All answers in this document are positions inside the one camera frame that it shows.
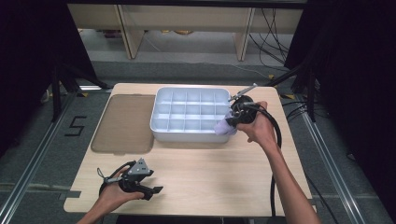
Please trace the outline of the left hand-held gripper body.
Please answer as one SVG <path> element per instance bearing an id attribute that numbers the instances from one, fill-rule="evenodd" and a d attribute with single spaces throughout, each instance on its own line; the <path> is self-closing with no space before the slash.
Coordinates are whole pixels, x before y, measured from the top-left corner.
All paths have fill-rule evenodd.
<path id="1" fill-rule="evenodd" d="M 143 186 L 141 181 L 145 179 L 142 174 L 148 170 L 145 160 L 140 158 L 138 161 L 128 161 L 116 169 L 112 175 L 104 178 L 104 186 L 118 183 L 124 192 L 136 192 L 137 186 Z"/>

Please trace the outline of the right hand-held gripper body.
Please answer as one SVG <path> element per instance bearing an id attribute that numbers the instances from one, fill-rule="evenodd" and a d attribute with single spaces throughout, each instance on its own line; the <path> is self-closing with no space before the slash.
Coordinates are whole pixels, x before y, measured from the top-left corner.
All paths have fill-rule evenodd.
<path id="1" fill-rule="evenodd" d="M 251 86 L 242 89 L 237 94 L 233 95 L 229 101 L 233 102 L 231 108 L 231 118 L 238 119 L 239 123 L 249 124 L 256 117 L 256 110 L 259 108 L 253 101 L 253 99 L 247 96 L 247 92 L 257 87 L 256 83 Z"/>

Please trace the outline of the lavender sock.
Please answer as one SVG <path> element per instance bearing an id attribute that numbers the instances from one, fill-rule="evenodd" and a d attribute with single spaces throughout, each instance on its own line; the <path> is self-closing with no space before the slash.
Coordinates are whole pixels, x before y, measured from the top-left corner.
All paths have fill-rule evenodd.
<path id="1" fill-rule="evenodd" d="M 235 127 L 229 125 L 227 122 L 227 119 L 231 116 L 231 113 L 227 113 L 224 118 L 215 125 L 214 131 L 216 135 L 234 135 L 237 133 Z"/>

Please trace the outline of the white compartment storage box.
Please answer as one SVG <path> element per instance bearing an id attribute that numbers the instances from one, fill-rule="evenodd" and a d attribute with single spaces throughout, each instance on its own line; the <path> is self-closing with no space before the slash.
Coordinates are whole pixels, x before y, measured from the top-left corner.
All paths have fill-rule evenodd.
<path id="1" fill-rule="evenodd" d="M 230 93 L 223 88 L 162 87 L 157 90 L 150 119 L 156 140 L 226 143 L 215 126 L 230 111 Z"/>

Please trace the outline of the person's right hand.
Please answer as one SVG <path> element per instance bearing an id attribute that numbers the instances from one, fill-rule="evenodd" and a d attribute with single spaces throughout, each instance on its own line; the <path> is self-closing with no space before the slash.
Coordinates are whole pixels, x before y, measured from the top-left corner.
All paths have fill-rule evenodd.
<path id="1" fill-rule="evenodd" d="M 277 149 L 274 126 L 261 112 L 257 113 L 256 118 L 251 123 L 240 123 L 236 128 L 247 135 L 249 143 L 259 144 L 265 152 Z"/>

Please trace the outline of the person's left hand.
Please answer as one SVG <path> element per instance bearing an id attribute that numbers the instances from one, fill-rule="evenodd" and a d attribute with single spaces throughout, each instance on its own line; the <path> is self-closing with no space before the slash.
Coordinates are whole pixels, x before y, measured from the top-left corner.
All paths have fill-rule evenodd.
<path id="1" fill-rule="evenodd" d="M 142 192 L 124 192 L 118 183 L 112 183 L 103 189 L 96 205 L 101 212 L 107 214 L 129 201 L 141 200 L 143 197 Z"/>

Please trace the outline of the translucent brown box lid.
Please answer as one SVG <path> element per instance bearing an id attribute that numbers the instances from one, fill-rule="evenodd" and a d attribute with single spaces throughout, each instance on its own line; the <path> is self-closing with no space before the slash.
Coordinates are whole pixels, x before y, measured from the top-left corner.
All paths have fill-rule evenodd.
<path id="1" fill-rule="evenodd" d="M 109 98 L 91 142 L 96 153 L 147 154 L 153 146 L 149 127 L 155 96 L 114 94 Z"/>

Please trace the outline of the beige wooden desk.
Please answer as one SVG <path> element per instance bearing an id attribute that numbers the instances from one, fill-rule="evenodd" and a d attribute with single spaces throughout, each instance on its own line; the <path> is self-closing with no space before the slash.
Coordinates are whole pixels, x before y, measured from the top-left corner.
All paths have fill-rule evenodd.
<path id="1" fill-rule="evenodd" d="M 119 30 L 126 55 L 136 57 L 146 30 L 232 33 L 236 57 L 243 61 L 251 33 L 295 33 L 300 9 L 258 7 L 172 7 L 70 4 L 75 25 L 82 29 Z"/>

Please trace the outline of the black curtain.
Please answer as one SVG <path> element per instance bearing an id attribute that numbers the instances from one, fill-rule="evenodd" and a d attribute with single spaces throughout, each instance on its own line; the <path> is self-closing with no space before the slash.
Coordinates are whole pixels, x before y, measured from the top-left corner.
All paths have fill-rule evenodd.
<path id="1" fill-rule="evenodd" d="M 396 222 L 396 0 L 306 0 L 286 66 L 307 56 L 338 131 Z"/>
<path id="2" fill-rule="evenodd" d="M 0 158 L 57 73 L 96 79 L 66 0 L 0 0 Z"/>

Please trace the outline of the aluminium floor rail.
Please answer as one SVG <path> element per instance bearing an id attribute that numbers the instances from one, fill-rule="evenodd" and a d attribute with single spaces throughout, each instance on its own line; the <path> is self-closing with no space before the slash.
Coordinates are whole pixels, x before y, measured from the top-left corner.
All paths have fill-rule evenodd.
<path id="1" fill-rule="evenodd" d="M 343 178 L 338 166 L 336 165 L 331 152 L 322 137 L 318 125 L 304 112 L 302 114 L 304 123 L 310 132 L 313 141 L 318 149 L 318 153 L 323 160 L 327 173 L 336 189 L 340 201 L 342 202 L 346 213 L 352 224 L 366 224 L 365 218 L 353 197 L 345 179 Z"/>
<path id="2" fill-rule="evenodd" d="M 50 123 L 44 137 L 41 139 L 40 144 L 35 150 L 33 157 L 27 163 L 23 173 L 21 174 L 21 177 L 14 185 L 12 191 L 7 197 L 5 204 L 1 207 L 0 224 L 8 224 L 13 218 L 26 190 L 28 189 L 29 184 L 35 176 L 41 162 L 44 160 L 53 139 L 55 138 L 60 126 L 62 125 L 67 110 L 69 109 L 70 105 L 73 103 L 76 97 L 76 93 L 68 93 L 65 96 L 64 101 L 61 105 L 60 114 L 54 121 Z"/>

